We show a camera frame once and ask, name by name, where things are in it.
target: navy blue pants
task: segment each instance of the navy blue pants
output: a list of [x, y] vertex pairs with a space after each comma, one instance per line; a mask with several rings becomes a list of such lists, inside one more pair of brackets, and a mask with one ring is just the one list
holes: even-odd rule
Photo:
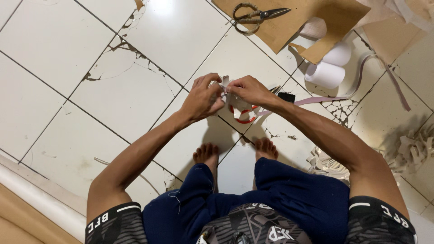
[[150, 244], [194, 244], [202, 227], [246, 203], [263, 203], [296, 222], [314, 244], [343, 243], [347, 235], [349, 188], [341, 181], [312, 175], [276, 160], [255, 164], [258, 190], [242, 195], [213, 193], [214, 179], [196, 164], [178, 190], [152, 200], [143, 210]]

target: forearm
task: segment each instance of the forearm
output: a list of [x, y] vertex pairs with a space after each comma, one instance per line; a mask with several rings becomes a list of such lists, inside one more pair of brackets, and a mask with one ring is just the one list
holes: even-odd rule
[[379, 153], [352, 131], [317, 113], [279, 98], [270, 102], [269, 109], [293, 124], [325, 153], [350, 171], [360, 170], [360, 165], [383, 160]]
[[174, 113], [121, 152], [94, 181], [125, 189], [179, 131], [190, 124], [188, 118]]

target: metal scissors blade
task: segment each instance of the metal scissors blade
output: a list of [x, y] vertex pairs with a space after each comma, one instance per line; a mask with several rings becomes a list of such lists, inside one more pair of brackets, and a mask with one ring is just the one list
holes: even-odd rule
[[289, 12], [291, 10], [292, 9], [290, 9], [290, 8], [280, 8], [280, 9], [272, 9], [272, 10], [263, 11], [260, 13], [260, 18], [262, 20], [265, 18], [280, 16], [280, 15], [286, 14], [287, 12]]

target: scissors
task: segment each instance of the scissors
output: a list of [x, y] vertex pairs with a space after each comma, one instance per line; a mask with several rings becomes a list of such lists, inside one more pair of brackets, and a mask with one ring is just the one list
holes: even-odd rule
[[[240, 17], [235, 17], [235, 12], [237, 10], [239, 10], [241, 7], [251, 7], [252, 9], [254, 9], [255, 11], [248, 13], [246, 15], [240, 16]], [[235, 24], [233, 25], [235, 27], [235, 29], [243, 34], [243, 35], [248, 35], [250, 33], [252, 33], [253, 31], [257, 30], [259, 28], [259, 25], [261, 24], [261, 21], [263, 19], [266, 18], [271, 18], [271, 17], [277, 17], [283, 14], [286, 14], [287, 12], [291, 11], [290, 8], [280, 8], [280, 9], [272, 9], [272, 10], [267, 10], [267, 11], [261, 11], [258, 10], [258, 7], [253, 4], [253, 3], [249, 3], [249, 2], [242, 2], [240, 4], [238, 4], [232, 12], [232, 18], [235, 20]], [[237, 24], [239, 22], [244, 22], [244, 23], [256, 23], [256, 26], [248, 31], [242, 31], [240, 29], [237, 28]]]
[[[281, 87], [282, 87], [282, 86], [276, 86], [276, 87], [274, 87], [274, 88], [271, 88], [269, 91], [271, 91], [273, 94], [276, 94], [277, 91], [278, 91]], [[253, 110], [256, 109], [256, 108], [258, 108], [258, 106], [253, 106], [252, 109], [245, 109], [245, 110], [241, 111], [241, 114], [244, 114], [244, 113], [247, 113], [247, 112], [253, 111]], [[230, 111], [233, 113], [233, 106], [232, 106], [232, 105], [230, 106]], [[240, 124], [248, 124], [248, 123], [252, 122], [252, 121], [255, 120], [255, 119], [256, 119], [256, 117], [253, 117], [253, 118], [251, 118], [251, 119], [249, 119], [249, 120], [240, 120], [240, 119], [236, 119], [236, 120], [237, 120], [238, 123], [240, 123]]]

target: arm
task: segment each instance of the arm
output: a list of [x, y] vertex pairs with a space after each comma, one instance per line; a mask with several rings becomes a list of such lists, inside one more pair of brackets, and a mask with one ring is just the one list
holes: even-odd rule
[[[164, 145], [182, 129], [224, 106], [220, 86], [208, 87], [212, 80], [221, 82], [216, 73], [197, 78], [179, 111], [129, 145], [92, 181], [87, 200], [87, 222], [114, 206], [131, 202], [125, 189]], [[218, 94], [217, 99], [211, 104], [214, 94]]]
[[251, 76], [234, 80], [227, 91], [284, 117], [330, 157], [344, 165], [350, 171], [350, 198], [360, 195], [378, 198], [408, 218], [404, 200], [386, 161], [352, 131], [283, 101]]

